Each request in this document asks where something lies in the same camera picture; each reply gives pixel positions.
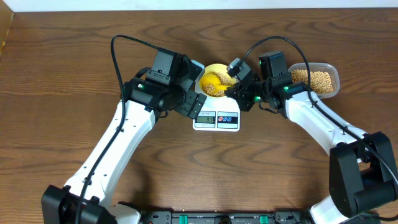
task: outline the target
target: green clip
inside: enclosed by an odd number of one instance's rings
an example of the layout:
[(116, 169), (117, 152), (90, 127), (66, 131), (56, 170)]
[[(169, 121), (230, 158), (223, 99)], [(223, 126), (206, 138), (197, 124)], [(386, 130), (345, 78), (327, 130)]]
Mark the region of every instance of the green clip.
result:
[(188, 224), (188, 216), (187, 215), (180, 215), (180, 224)]
[(268, 216), (260, 216), (260, 224), (268, 224)]

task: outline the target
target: wood grain surface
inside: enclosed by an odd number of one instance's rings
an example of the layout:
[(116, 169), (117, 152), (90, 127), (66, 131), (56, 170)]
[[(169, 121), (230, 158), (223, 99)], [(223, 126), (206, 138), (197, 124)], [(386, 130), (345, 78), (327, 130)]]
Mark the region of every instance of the wood grain surface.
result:
[[(42, 223), (40, 198), (61, 187), (108, 127), (119, 100), (109, 44), (131, 35), (205, 65), (242, 57), (283, 35), (310, 62), (334, 65), (341, 90), (325, 104), (369, 133), (390, 137), (398, 158), (398, 9), (18, 13), (0, 59), (0, 222)], [(124, 81), (155, 51), (118, 40)], [(302, 62), (285, 42), (289, 66)], [(141, 208), (253, 211), (308, 208), (328, 195), (329, 160), (299, 126), (257, 108), (238, 133), (200, 132), (171, 112), (144, 138), (113, 202)], [(398, 213), (398, 203), (378, 209)]]

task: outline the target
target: clear plastic container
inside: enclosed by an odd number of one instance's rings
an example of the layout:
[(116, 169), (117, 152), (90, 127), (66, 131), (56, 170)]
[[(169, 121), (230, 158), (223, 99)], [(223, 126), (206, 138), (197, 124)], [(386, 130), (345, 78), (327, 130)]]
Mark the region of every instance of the clear plastic container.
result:
[[(338, 78), (338, 73), (337, 73), (336, 68), (327, 63), (310, 62), (308, 64), (310, 66), (311, 72), (327, 72), (330, 75), (331, 85), (332, 85), (334, 91), (333, 91), (333, 93), (318, 94), (319, 99), (335, 96), (337, 94), (338, 90), (340, 89), (340, 80)], [(297, 64), (292, 65), (289, 68), (289, 71), (292, 72), (293, 70), (296, 70), (296, 69), (306, 70), (307, 68), (305, 66), (305, 63), (297, 63)]]

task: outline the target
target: kitchen scale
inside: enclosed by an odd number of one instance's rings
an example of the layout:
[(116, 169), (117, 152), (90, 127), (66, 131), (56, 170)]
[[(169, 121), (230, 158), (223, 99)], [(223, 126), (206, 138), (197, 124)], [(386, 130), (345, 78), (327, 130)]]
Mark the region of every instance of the kitchen scale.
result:
[[(205, 68), (202, 77), (209, 73), (220, 72), (229, 77), (227, 66), (213, 64)], [(201, 89), (201, 80), (195, 84), (195, 92), (207, 96), (198, 116), (193, 120), (193, 128), (198, 131), (239, 131), (241, 127), (241, 111), (237, 102), (226, 96), (214, 97)]]

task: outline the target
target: cardboard box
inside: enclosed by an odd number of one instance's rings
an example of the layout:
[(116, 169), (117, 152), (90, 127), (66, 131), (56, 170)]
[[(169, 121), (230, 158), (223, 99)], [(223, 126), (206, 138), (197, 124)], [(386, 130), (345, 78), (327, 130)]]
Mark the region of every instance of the cardboard box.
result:
[(14, 13), (10, 8), (4, 3), (3, 0), (0, 0), (0, 57), (2, 50), (6, 44), (6, 37), (10, 30), (12, 17)]

